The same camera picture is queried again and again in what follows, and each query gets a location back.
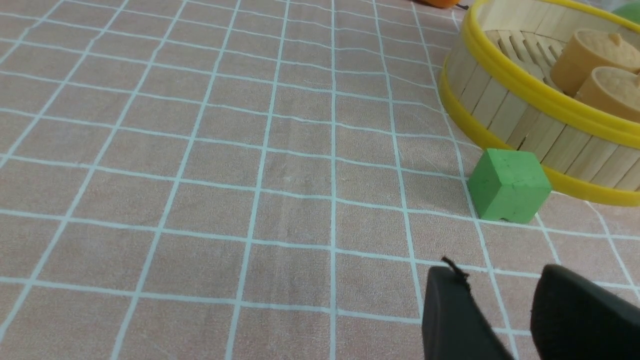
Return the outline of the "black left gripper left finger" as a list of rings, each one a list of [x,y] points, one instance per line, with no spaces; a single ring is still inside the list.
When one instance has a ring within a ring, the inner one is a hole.
[[[427,274],[422,315],[426,360],[512,360],[471,292],[469,274],[449,258]]]

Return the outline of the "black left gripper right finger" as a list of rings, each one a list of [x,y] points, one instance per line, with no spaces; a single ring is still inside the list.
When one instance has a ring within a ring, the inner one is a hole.
[[[543,267],[530,332],[542,360],[637,360],[640,310],[558,264]]]

